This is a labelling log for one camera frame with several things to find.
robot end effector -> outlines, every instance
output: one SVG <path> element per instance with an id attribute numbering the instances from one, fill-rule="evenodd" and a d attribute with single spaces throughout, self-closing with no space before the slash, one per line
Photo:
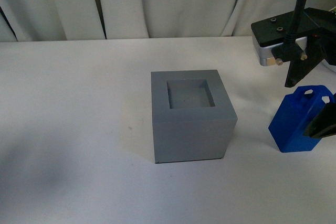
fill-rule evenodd
<path id="1" fill-rule="evenodd" d="M 251 25 L 253 44 L 263 66 L 290 61 L 285 87 L 294 87 L 323 59 L 336 65 L 336 13 L 305 9 L 297 0 L 293 12 Z"/>

bolt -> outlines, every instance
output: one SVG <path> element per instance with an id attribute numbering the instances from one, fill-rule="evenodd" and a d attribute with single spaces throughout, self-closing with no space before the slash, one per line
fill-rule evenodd
<path id="1" fill-rule="evenodd" d="M 308 58 L 308 56 L 304 53 L 304 52 L 302 52 L 301 53 L 301 60 L 306 60 Z"/>
<path id="2" fill-rule="evenodd" d="M 281 58 L 278 58 L 275 60 L 275 63 L 278 65 L 278 66 L 281 66 L 283 64 L 283 61 Z"/>

silver metal part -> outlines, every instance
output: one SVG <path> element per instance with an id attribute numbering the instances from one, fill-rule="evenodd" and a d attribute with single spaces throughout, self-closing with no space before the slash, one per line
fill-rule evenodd
<path id="1" fill-rule="evenodd" d="M 271 66 L 271 65 L 276 64 L 275 58 L 273 57 L 271 50 L 273 47 L 281 45 L 282 43 L 275 44 L 275 45 L 268 46 L 268 47 L 261 47 L 259 46 L 259 43 L 253 33 L 252 33 L 252 41 L 253 41 L 254 48 L 256 49 L 256 53 L 257 53 L 257 57 L 260 62 L 260 65 Z M 302 50 L 305 50 L 307 46 L 307 37 L 298 38 L 296 40 L 296 43 L 301 47 Z"/>
<path id="2" fill-rule="evenodd" d="M 276 63 L 278 66 L 281 66 L 282 64 L 284 64 L 281 58 L 276 59 L 276 60 L 275 60 L 275 63 Z"/>

square recess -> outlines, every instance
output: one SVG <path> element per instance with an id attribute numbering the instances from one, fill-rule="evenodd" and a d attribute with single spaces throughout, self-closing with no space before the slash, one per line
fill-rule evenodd
<path id="1" fill-rule="evenodd" d="M 167 81 L 169 107 L 214 107 L 208 82 L 205 79 Z"/>
<path id="2" fill-rule="evenodd" d="M 156 163 L 222 158 L 237 115 L 217 70 L 152 72 Z"/>

black cable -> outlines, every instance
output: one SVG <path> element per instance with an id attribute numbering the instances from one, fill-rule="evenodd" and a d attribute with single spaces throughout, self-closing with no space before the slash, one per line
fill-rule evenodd
<path id="1" fill-rule="evenodd" d="M 0 6 L 0 15 L 4 18 L 4 20 L 5 20 L 6 24 L 7 24 L 7 26 L 10 28 L 10 30 L 12 31 L 14 37 L 16 38 L 16 34 L 15 34 L 15 32 L 14 32 L 12 26 L 10 25 L 10 23 L 9 23 L 9 21 L 8 21 L 6 15 L 5 15 L 5 13 L 4 13 L 4 11 L 2 10 L 1 6 Z"/>
<path id="2" fill-rule="evenodd" d="M 290 43 L 295 43 L 296 40 L 296 32 L 299 28 L 301 18 L 303 15 L 303 11 L 305 9 L 307 0 L 296 0 L 296 5 L 294 9 L 294 13 L 292 16 L 291 24 L 286 32 L 284 43 L 290 44 Z"/>

